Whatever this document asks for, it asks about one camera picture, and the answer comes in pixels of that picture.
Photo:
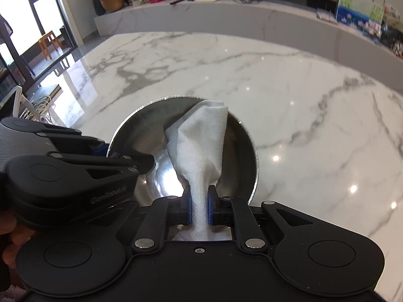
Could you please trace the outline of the left hand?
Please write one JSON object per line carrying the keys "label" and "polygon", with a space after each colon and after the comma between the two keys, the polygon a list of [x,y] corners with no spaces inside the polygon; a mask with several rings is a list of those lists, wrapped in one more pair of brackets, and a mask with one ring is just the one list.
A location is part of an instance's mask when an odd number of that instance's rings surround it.
{"label": "left hand", "polygon": [[18,251],[34,234],[31,228],[19,224],[12,212],[1,212],[1,260],[9,269],[16,268]]}

